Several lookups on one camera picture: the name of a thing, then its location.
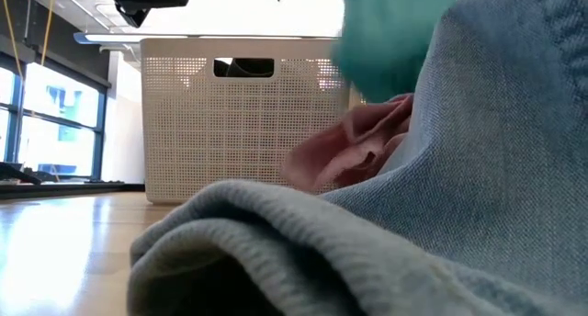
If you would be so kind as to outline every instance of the pink fabric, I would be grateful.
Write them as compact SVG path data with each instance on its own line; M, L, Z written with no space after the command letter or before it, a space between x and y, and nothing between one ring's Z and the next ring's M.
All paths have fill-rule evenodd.
M328 183L350 186L375 176L408 132L413 95L355 107L341 122L292 150L282 176L297 189L314 192Z

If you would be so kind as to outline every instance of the window frame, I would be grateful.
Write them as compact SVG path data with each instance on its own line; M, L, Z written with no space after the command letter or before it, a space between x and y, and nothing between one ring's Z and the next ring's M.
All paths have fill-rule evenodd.
M35 60L35 63L40 63L40 56ZM27 78L27 64L25 62L20 63L23 76ZM59 179L70 179L70 178L86 178L99 180L102 173L102 154L104 151L104 131L105 131L105 118L106 118L106 107L107 107L107 88L97 82L92 81L88 77L81 73L78 73L66 66L59 64L49 58L46 59L45 68L51 69L56 73L60 73L66 77L72 78L75 81L94 88L98 91L98 108L96 116L96 125L94 127L86 126L67 118L55 117L48 114L34 112L29 109L24 109L24 85L18 76L18 68L16 60L7 55L0 53L0 68L7 69L15 74L15 84L13 87L13 95L11 104L0 103L0 107L5 108L9 113L8 118L8 133L6 136L6 153L4 159L6 162L17 162L18 151L20 147L20 138L22 131L22 121L24 117L34 117L35 119L42 119L51 123L56 123L65 127L90 130L94 132L94 148L93 148L93 159L92 159L92 171L91 175L58 175Z

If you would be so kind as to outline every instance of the window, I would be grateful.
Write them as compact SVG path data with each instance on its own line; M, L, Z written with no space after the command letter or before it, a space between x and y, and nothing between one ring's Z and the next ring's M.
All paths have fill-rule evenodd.
M106 90L36 63L23 67L24 87L18 75L0 67L0 161L59 175L61 181L99 178L95 157L102 156Z

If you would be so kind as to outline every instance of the green fabric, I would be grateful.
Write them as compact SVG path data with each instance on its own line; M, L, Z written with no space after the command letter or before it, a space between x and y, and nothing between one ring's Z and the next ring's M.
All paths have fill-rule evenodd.
M433 29L455 0L345 0L334 63L367 102L413 92Z

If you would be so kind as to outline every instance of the white storage basket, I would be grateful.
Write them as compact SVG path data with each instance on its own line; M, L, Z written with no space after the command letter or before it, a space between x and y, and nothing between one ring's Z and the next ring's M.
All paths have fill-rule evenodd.
M284 156L346 111L332 39L145 39L147 198L182 202L227 178L285 184ZM213 73L215 58L273 59L269 78Z

